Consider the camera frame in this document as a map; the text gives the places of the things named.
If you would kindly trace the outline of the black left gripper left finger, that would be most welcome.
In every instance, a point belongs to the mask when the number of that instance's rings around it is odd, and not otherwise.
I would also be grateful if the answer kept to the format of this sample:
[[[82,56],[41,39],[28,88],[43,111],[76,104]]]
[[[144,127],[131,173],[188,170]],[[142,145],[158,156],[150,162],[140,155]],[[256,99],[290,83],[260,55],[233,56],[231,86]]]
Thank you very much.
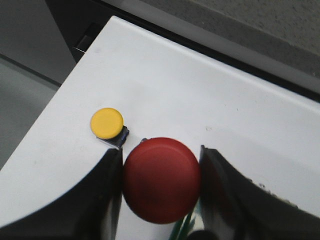
[[[111,148],[72,189],[0,229],[2,240],[114,240],[122,202],[123,152]]]

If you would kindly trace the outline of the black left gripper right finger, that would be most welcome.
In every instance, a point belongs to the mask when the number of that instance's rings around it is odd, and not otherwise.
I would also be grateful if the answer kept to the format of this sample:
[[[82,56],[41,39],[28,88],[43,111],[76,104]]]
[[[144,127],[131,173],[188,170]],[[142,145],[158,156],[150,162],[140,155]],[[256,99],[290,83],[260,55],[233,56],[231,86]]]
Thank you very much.
[[[318,240],[320,219],[260,188],[216,149],[200,149],[203,230],[189,240]]]

